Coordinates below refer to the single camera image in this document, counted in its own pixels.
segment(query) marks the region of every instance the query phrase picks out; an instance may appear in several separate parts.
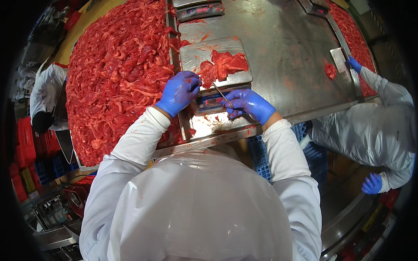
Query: red meat pile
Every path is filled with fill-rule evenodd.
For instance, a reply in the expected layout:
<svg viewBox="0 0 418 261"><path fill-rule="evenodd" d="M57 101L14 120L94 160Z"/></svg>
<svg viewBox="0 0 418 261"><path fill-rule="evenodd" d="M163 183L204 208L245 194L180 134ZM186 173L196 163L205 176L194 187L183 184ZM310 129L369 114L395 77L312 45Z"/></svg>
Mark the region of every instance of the red meat pile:
<svg viewBox="0 0 418 261"><path fill-rule="evenodd" d="M350 14L329 0L326 0L326 3L331 8L329 12L337 23L345 41L347 42L348 47L350 48L351 56L356 59L362 66L365 66L371 71L375 71L375 67L372 63L372 58L370 57L369 49L367 48L363 36L361 35L356 23L353 21ZM368 97L376 95L377 93L367 85L367 83L363 80L363 78L361 78L360 75L359 77L363 96Z"/></svg>
<svg viewBox="0 0 418 261"><path fill-rule="evenodd" d="M324 61L325 61L325 66L324 66L325 73L331 80L333 80L337 76L337 70L335 69L334 64L328 63L326 59L324 59Z"/></svg>
<svg viewBox="0 0 418 261"><path fill-rule="evenodd" d="M248 63L243 53L237 53L234 56L229 52L218 53L216 50L211 54L212 62L204 61L200 64L200 78L203 80L203 87L209 89L212 81L224 81L228 74L234 74L239 71L248 71Z"/></svg>
<svg viewBox="0 0 418 261"><path fill-rule="evenodd" d="M70 57L66 107L74 149L86 166L100 163L146 107L161 98L174 75L168 57L171 31L164 0L128 0L79 38ZM178 119L173 122L168 132L180 140Z"/></svg>

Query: white coat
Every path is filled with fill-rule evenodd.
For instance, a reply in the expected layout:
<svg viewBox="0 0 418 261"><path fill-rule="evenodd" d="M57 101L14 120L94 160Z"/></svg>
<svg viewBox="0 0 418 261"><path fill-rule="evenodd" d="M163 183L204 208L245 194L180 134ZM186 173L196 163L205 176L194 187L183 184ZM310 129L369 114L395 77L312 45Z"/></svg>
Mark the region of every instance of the white coat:
<svg viewBox="0 0 418 261"><path fill-rule="evenodd" d="M319 260L318 183L288 121L263 134L273 185L210 149L146 170L169 125L148 107L104 156L84 210L85 260Z"/></svg>
<svg viewBox="0 0 418 261"><path fill-rule="evenodd" d="M399 188L413 173L416 137L415 108L405 87L362 67L360 74L382 104L362 103L313 120L314 143L360 164L384 166L382 189Z"/></svg>
<svg viewBox="0 0 418 261"><path fill-rule="evenodd" d="M32 89L29 101L31 123L33 116L39 112L53 112L61 87L67 77L68 69L51 64L40 73ZM49 127L51 130L61 131L68 129L68 122L58 122L57 126Z"/></svg>

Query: ground beef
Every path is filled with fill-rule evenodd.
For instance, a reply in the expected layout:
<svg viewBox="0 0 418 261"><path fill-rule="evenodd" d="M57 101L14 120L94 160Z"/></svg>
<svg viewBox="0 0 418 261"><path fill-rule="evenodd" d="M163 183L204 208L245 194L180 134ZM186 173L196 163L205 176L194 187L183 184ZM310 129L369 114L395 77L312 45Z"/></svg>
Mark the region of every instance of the ground beef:
<svg viewBox="0 0 418 261"><path fill-rule="evenodd" d="M362 66L367 67L371 71L375 71L372 58L370 57L369 49L367 48L363 36L361 35L356 23L353 21L350 14L329 0L326 0L326 3L331 8L329 12L337 23L345 41L347 42L348 47L350 48L351 56L356 59ZM360 74L359 78L360 87L364 97L377 94L367 85Z"/></svg>
<svg viewBox="0 0 418 261"><path fill-rule="evenodd" d="M67 111L74 149L86 166L101 162L173 75L164 0L128 0L92 23L70 57ZM182 142L178 118L160 142Z"/></svg>
<svg viewBox="0 0 418 261"><path fill-rule="evenodd" d="M200 78L203 81L203 87L209 89L212 81L224 81L228 74L234 74L239 71L248 71L248 63L243 53L237 53L234 56L229 52L218 53L212 50L211 60L204 61L200 64Z"/></svg>
<svg viewBox="0 0 418 261"><path fill-rule="evenodd" d="M334 80L334 78L337 76L337 70L335 69L334 64L328 63L326 59L324 59L324 61L325 61L325 66L324 66L325 73L331 80Z"/></svg>

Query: blue nitrile glove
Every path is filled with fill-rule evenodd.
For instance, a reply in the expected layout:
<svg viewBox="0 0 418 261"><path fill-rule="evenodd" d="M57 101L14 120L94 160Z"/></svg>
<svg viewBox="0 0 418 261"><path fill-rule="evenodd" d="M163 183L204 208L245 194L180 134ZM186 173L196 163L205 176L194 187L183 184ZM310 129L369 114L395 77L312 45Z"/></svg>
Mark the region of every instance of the blue nitrile glove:
<svg viewBox="0 0 418 261"><path fill-rule="evenodd" d="M366 194L377 194L382 189L382 177L376 173L370 173L363 182L362 191Z"/></svg>
<svg viewBox="0 0 418 261"><path fill-rule="evenodd" d="M155 104L158 108L175 117L191 101L196 99L199 92L199 80L197 74L191 71L181 71L168 80L161 100Z"/></svg>
<svg viewBox="0 0 418 261"><path fill-rule="evenodd" d="M227 98L234 106L232 108L225 99L221 100L221 105L227 108L228 117L230 119L241 116L245 111L253 119L264 125L276 111L268 101L250 89L233 90L228 93L225 98Z"/></svg>
<svg viewBox="0 0 418 261"><path fill-rule="evenodd" d="M351 56L348 56L348 57L350 57L350 59L347 62L351 65L351 67L353 67L353 69L356 72L360 73L360 71L362 69L362 65L359 64L359 62L356 61L356 59L354 59L353 57L351 57Z"/></svg>

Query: knife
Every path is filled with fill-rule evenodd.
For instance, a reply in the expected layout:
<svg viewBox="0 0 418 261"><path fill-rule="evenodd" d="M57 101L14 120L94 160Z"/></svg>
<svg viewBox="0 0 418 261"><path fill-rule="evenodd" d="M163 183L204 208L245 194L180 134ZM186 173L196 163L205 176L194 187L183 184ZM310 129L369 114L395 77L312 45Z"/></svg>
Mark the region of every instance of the knife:
<svg viewBox="0 0 418 261"><path fill-rule="evenodd" d="M215 89L222 95L222 97L224 97L225 101L229 102L229 104L231 105L231 107L233 109L234 105L232 105L232 103L227 98L225 98L224 94L221 92L221 90L219 90L218 86L216 86L216 84L212 80L210 80L210 81L212 82L213 87L215 87Z"/></svg>

